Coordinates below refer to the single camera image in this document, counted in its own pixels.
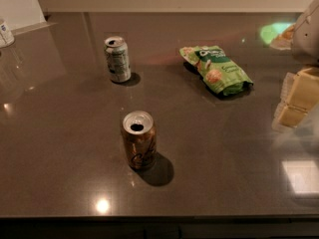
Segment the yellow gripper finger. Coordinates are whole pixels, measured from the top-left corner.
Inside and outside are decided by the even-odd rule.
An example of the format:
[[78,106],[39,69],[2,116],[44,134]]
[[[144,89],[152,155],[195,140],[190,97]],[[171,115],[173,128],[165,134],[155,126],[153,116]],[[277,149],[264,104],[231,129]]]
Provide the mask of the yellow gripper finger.
[[304,67],[296,74],[287,73],[282,84],[280,103],[272,128],[288,131],[296,128],[319,103],[319,69]]

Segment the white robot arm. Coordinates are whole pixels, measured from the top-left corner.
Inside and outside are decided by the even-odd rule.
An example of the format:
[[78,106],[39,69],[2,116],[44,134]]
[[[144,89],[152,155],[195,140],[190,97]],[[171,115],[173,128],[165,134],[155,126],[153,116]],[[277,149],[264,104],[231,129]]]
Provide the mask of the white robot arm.
[[290,50],[302,64],[296,74],[287,73],[272,127],[296,128],[319,103],[319,0],[313,0],[297,21],[274,38],[270,47]]

